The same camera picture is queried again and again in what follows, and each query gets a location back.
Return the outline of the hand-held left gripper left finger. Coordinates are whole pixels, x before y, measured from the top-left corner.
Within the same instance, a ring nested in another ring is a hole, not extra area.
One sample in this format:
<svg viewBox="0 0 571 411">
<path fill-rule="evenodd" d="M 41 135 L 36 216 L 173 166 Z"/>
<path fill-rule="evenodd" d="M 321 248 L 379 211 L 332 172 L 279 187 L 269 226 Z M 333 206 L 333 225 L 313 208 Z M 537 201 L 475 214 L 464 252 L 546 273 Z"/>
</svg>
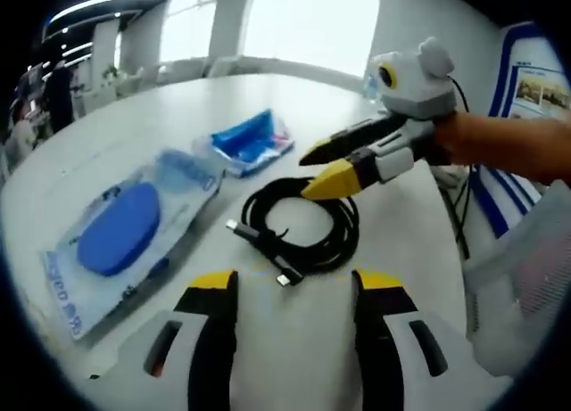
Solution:
<svg viewBox="0 0 571 411">
<path fill-rule="evenodd" d="M 116 410 L 228 410 L 236 352 L 235 270 L 200 275 L 172 310 L 120 346 L 113 368 Z"/>
</svg>

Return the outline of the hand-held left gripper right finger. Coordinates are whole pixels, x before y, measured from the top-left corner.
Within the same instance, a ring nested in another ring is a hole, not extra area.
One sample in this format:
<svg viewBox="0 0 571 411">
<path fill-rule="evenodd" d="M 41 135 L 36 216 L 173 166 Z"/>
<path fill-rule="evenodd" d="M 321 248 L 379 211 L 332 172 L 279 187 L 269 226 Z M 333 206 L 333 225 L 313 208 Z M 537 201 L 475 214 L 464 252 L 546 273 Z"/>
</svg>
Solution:
<svg viewBox="0 0 571 411">
<path fill-rule="evenodd" d="M 418 310 L 396 278 L 352 272 L 355 349 L 365 410 L 485 410 L 495 379 L 469 341 L 436 314 Z"/>
</svg>

